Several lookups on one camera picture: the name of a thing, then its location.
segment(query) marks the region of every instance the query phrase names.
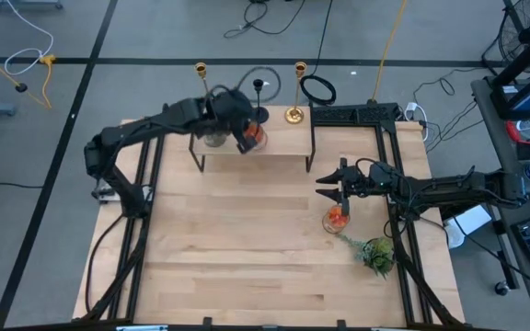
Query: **fan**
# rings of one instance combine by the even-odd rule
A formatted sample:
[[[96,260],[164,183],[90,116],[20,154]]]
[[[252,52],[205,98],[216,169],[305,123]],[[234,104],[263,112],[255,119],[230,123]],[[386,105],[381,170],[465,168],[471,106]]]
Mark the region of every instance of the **fan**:
[[[504,3],[511,6],[506,8],[498,46],[502,59],[509,62],[530,44],[530,0],[518,0],[514,5],[510,0],[505,0]]]

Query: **red object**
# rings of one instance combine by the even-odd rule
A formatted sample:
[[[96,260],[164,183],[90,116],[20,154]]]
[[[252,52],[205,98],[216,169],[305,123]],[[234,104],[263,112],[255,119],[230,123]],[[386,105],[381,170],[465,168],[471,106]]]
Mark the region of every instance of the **red object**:
[[[516,130],[516,127],[514,127],[514,123],[512,123],[511,121],[506,121],[506,131],[508,132],[508,136],[513,140],[513,142],[530,144],[530,142],[521,139],[521,133]]]

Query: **black floor stripe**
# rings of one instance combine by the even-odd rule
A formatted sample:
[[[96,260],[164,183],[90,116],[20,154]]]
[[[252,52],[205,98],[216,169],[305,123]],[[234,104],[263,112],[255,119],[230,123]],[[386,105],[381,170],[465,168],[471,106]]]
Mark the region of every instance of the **black floor stripe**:
[[[0,57],[0,63],[6,58]],[[316,59],[152,59],[152,58],[97,58],[96,64],[115,65],[194,65],[198,62],[210,65],[294,65],[298,61],[314,65]],[[16,58],[13,63],[29,64],[34,58]],[[88,58],[63,58],[56,60],[55,64],[88,64]],[[376,67],[380,60],[356,60],[356,59],[320,59],[320,65],[326,66],[372,66]],[[387,67],[424,67],[424,68],[477,68],[483,66],[480,61],[456,61],[456,60],[386,60]],[[495,68],[504,67],[501,61],[489,61],[489,65]]]
[[[101,52],[101,46],[103,45],[103,41],[108,33],[109,23],[111,22],[111,18],[113,16],[114,10],[116,9],[117,3],[118,0],[109,1],[108,9],[106,10],[106,14],[101,23],[101,28],[99,29],[98,36],[96,37],[95,44],[93,45],[91,55],[89,56],[89,61],[85,68],[85,72],[83,73],[83,77],[81,78],[81,83],[79,83],[79,87],[77,88],[75,99],[73,100],[73,105],[71,106],[71,111],[69,112],[67,120],[64,124],[63,133],[61,133],[61,138],[59,139],[58,145],[54,152],[51,167],[49,168],[46,179],[44,180],[44,187],[42,188],[42,191],[38,197],[38,201],[36,202],[36,207],[34,208],[32,218],[29,221],[28,230],[26,231],[26,235],[22,241],[22,246],[17,253],[16,263],[12,268],[9,280],[7,281],[6,289],[4,290],[4,294],[1,297],[0,329],[6,324],[6,319],[14,302],[17,288],[22,279],[22,275],[24,274],[24,269],[28,264],[29,254],[32,250],[32,247],[34,246],[34,241],[36,240],[36,236],[40,229],[42,217],[44,216],[46,206],[52,194],[54,182],[56,181],[61,168],[64,153],[66,152],[66,148],[69,144],[71,133],[73,132],[73,127],[75,126],[77,115],[79,114],[79,109],[81,109],[87,87],[89,86],[89,82],[91,80],[96,59],[99,57],[99,53]]]

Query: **white cable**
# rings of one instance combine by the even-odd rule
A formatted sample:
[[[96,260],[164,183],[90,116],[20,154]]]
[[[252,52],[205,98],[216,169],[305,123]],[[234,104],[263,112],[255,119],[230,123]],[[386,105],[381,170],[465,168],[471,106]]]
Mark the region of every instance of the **white cable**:
[[[422,117],[424,118],[424,122],[429,123],[429,118],[427,118],[427,113],[426,111],[424,111],[424,108],[421,107],[421,105],[415,103],[415,102],[409,102],[408,105],[406,106],[406,109],[404,110],[404,119],[406,121],[410,121],[409,119],[409,116],[407,115],[407,113],[409,111],[412,111],[412,116],[414,117],[414,111],[416,110],[416,108],[420,109],[421,112],[422,112]],[[424,128],[424,137],[422,137],[422,141],[423,142],[426,142],[427,139],[429,138],[429,129],[428,128]]]
[[[7,58],[6,62],[4,63],[4,69],[6,70],[6,73],[8,74],[11,74],[11,75],[18,75],[18,74],[24,74],[26,71],[32,69],[32,67],[34,65],[36,65],[36,63],[38,63],[38,61],[43,58],[44,56],[46,56],[48,54],[49,51],[51,51],[51,48],[52,48],[52,45],[54,44],[54,36],[52,34],[50,34],[48,31],[44,30],[44,29],[41,29],[37,26],[35,26],[34,24],[30,23],[27,19],[23,18],[19,13],[18,11],[16,10],[16,8],[11,4],[11,1],[9,0],[6,0],[7,3],[9,4],[9,6],[11,7],[11,9],[14,11],[14,13],[16,13],[16,15],[21,19],[23,20],[24,22],[26,22],[26,24],[30,25],[31,27],[35,28],[36,30],[42,32],[42,33],[45,33],[46,35],[48,35],[50,38],[51,38],[51,44],[49,45],[48,49],[46,49],[46,51],[41,51],[39,49],[36,49],[36,48],[27,48],[27,49],[24,49],[24,50],[21,50],[21,51],[18,51],[16,52],[15,54],[11,55],[10,57]],[[12,73],[9,71],[9,69],[7,68],[7,66],[9,65],[9,62],[14,59],[15,57],[17,57],[19,54],[21,53],[24,53],[26,51],[37,51],[38,52],[38,58],[36,60],[34,60],[34,62],[29,65],[28,67],[26,67],[24,70],[22,71],[19,71],[17,73]]]

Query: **desk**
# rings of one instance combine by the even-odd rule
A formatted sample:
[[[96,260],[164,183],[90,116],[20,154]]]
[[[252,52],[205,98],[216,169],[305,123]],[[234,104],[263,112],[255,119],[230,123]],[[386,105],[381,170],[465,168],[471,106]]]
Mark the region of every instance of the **desk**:
[[[398,123],[397,136],[406,174],[429,177],[418,123]],[[190,138],[166,137],[135,323],[197,325],[211,316],[215,325],[336,326],[344,319],[349,326],[405,326],[396,269],[384,280],[354,262],[347,245],[323,230],[321,219],[332,202],[315,193],[315,179],[334,171],[341,156],[350,163],[379,159],[374,130],[316,128],[316,137],[309,174],[303,156],[249,154],[213,157],[200,173],[189,155]],[[120,152],[118,166],[129,178],[139,151],[131,146]],[[92,245],[119,214],[117,204],[100,208]],[[437,210],[423,216],[440,221]],[[344,233],[378,237],[386,220],[384,198],[352,199]],[[123,225],[99,247],[91,302],[115,275]],[[425,279],[463,321],[443,230],[427,223],[416,228]],[[409,283],[420,321],[418,292]],[[126,284],[122,298],[130,290]],[[75,317],[85,313],[84,285]]]
[[[474,97],[478,102],[479,110],[484,118],[484,123],[488,128],[492,144],[496,150],[496,154],[501,162],[501,167],[504,171],[523,173],[523,165],[518,161],[514,144],[506,133],[504,121],[498,117],[496,109],[490,99],[491,89],[488,82],[485,80],[474,81],[471,83]],[[529,201],[518,210],[500,209],[501,220],[504,224],[506,233],[509,234],[509,241],[516,256],[517,263],[522,272],[530,276],[530,262],[527,259],[526,253],[518,245],[513,232],[512,226],[514,224],[530,219],[530,180],[525,178],[526,190],[529,194]],[[525,282],[525,287],[530,297],[530,281]]]

